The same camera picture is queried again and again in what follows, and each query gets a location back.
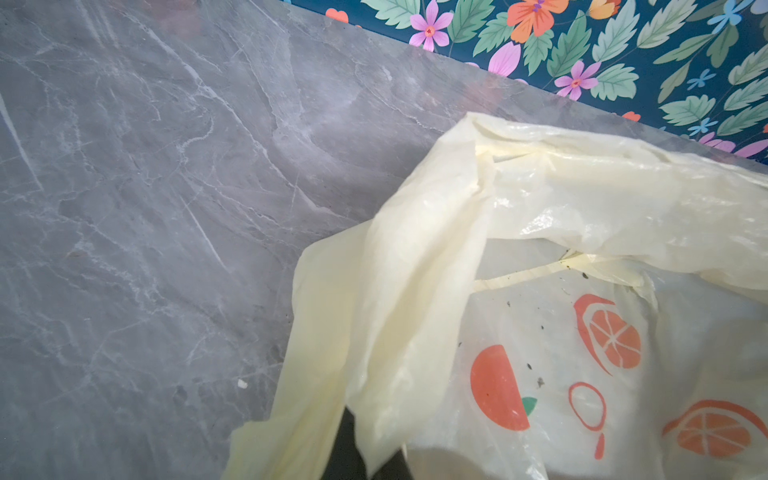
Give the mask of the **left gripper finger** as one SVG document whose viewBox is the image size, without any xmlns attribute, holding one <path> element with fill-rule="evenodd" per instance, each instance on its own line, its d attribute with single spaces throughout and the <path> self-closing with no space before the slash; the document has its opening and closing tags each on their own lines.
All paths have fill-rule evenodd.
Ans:
<svg viewBox="0 0 768 480">
<path fill-rule="evenodd" d="M 375 473 L 369 475 L 355 443 L 355 419 L 345 409 L 322 480 L 413 480 L 403 450 L 398 450 Z"/>
</svg>

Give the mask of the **cream plastic bag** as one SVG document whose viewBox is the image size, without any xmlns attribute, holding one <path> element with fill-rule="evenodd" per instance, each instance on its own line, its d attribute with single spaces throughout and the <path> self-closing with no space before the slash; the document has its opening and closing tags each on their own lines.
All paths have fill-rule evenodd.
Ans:
<svg viewBox="0 0 768 480">
<path fill-rule="evenodd" d="M 767 174 L 470 113 L 307 247 L 269 417 L 227 479 L 763 479 Z"/>
</svg>

